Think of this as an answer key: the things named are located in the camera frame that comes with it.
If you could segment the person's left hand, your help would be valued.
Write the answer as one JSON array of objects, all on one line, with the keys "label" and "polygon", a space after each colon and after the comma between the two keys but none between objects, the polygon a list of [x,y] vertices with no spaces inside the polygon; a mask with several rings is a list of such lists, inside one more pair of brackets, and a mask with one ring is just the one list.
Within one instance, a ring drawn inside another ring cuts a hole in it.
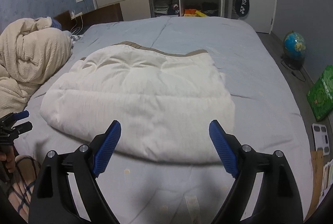
[{"label": "person's left hand", "polygon": [[1,161],[5,162],[6,169],[9,173],[15,171],[16,164],[13,146],[1,146]]}]

